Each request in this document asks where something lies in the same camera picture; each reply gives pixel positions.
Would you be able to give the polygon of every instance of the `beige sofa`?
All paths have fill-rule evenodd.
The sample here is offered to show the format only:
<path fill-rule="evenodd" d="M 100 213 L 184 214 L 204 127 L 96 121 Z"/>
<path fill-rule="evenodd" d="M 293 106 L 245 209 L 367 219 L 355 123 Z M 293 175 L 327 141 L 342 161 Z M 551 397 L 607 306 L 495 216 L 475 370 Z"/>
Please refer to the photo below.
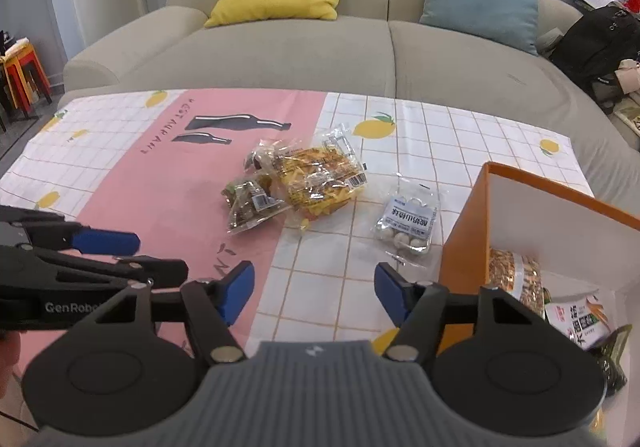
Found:
<path fill-rule="evenodd" d="M 338 19 L 203 29 L 217 0 L 167 0 L 71 59 L 62 104 L 166 88 L 290 88 L 395 96 L 473 109 L 572 139 L 596 197 L 640 214 L 640 154 L 543 58 L 418 24 L 424 0 L 340 0 Z M 539 0 L 539 34 L 580 14 Z"/>

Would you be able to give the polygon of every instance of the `orange stool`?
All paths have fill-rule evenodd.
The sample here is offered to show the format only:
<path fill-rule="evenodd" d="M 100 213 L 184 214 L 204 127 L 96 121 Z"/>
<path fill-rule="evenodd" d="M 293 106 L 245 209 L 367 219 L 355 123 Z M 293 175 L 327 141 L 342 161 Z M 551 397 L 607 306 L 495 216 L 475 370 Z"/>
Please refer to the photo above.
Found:
<path fill-rule="evenodd" d="M 30 75 L 36 89 L 43 94 L 47 102 L 51 103 L 51 86 L 47 75 L 44 74 L 38 55 L 31 43 L 26 43 L 16 52 L 11 52 L 4 58 L 4 70 L 9 79 L 9 88 L 14 98 L 14 106 L 21 107 L 25 116 L 31 110 L 31 98 L 27 79 L 24 72 Z"/>
<path fill-rule="evenodd" d="M 28 118 L 31 103 L 25 87 L 26 80 L 17 59 L 12 58 L 4 61 L 4 73 L 9 83 L 9 90 L 11 91 L 12 100 L 14 101 L 14 107 L 16 109 L 22 109 L 25 117 Z"/>

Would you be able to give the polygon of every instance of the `floor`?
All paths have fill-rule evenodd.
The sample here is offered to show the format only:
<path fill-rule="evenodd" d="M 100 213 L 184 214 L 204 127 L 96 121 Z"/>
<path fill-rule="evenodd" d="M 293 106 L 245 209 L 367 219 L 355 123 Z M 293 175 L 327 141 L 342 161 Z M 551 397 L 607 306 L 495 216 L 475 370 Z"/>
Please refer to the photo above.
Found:
<path fill-rule="evenodd" d="M 14 163 L 28 141 L 37 134 L 42 127 L 49 122 L 50 118 L 58 109 L 58 101 L 61 95 L 53 96 L 53 102 L 47 104 L 41 99 L 34 106 L 34 110 L 39 117 L 38 120 L 20 120 L 7 124 L 6 116 L 2 113 L 2 120 L 6 125 L 7 132 L 1 132 L 0 128 L 0 177 L 7 172 L 9 167 Z"/>

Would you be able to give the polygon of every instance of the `black backpack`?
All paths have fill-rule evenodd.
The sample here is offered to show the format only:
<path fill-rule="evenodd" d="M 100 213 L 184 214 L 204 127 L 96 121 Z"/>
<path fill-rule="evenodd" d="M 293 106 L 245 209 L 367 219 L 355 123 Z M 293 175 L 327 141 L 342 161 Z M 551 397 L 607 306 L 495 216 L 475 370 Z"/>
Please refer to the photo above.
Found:
<path fill-rule="evenodd" d="M 549 58 L 609 114 L 623 97 L 614 72 L 624 59 L 639 55 L 640 21 L 627 10 L 605 6 L 576 22 Z"/>

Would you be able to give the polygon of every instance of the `orange box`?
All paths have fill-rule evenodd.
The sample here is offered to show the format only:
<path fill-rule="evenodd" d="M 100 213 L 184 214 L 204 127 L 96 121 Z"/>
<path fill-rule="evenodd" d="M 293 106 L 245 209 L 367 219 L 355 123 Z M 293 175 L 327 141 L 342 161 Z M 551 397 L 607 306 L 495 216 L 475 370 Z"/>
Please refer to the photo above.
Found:
<path fill-rule="evenodd" d="M 597 290 L 614 327 L 633 324 L 621 361 L 629 382 L 604 405 L 609 445 L 631 445 L 640 436 L 640 220 L 489 162 L 444 244 L 439 282 L 455 293 L 478 293 L 488 281 L 491 248 L 537 259 L 554 300 Z M 471 325 L 447 326 L 441 350 L 472 333 Z"/>

